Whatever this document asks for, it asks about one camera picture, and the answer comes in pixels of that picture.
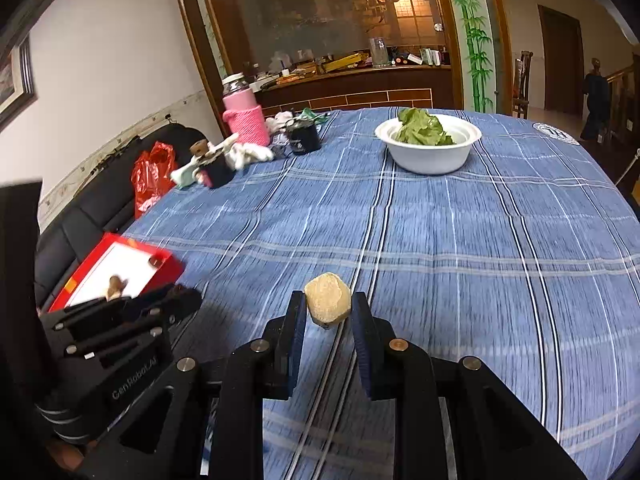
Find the picture frame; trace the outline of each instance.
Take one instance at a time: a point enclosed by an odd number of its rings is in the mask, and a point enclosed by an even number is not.
[[[29,38],[0,59],[0,132],[35,98]]]

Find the small toy figure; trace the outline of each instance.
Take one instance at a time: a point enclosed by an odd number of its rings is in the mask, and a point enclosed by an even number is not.
[[[205,139],[199,140],[189,148],[189,151],[193,156],[207,155],[209,153],[209,143]]]
[[[127,282],[128,280],[121,280],[120,276],[117,274],[111,276],[109,278],[109,288],[107,288],[107,293],[104,295],[104,299],[111,301],[120,298],[127,286]]]

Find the table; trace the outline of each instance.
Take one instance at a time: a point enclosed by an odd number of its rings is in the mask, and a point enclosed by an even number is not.
[[[606,478],[640,431],[638,220],[570,136],[507,116],[444,110],[482,139],[452,174],[408,173],[373,134],[397,111],[334,111],[318,152],[172,190],[132,225],[203,291],[176,357],[228,354],[335,272],[398,337],[482,358]],[[365,398],[354,364],[348,324],[307,323],[293,398],[264,402],[265,478],[390,477],[394,406]]]

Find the pink thermos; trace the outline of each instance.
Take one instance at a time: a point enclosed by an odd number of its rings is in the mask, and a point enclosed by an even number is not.
[[[255,101],[254,91],[249,88],[244,74],[225,77],[222,85],[222,101],[226,108],[222,119],[233,134],[238,134],[238,142],[268,146],[270,138],[262,107]]]

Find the person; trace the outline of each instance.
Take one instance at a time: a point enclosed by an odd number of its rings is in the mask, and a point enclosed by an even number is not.
[[[600,131],[609,121],[610,97],[609,83],[600,75],[600,60],[591,59],[593,69],[584,78],[582,93],[587,95],[589,116],[582,129],[582,140],[596,140]]]

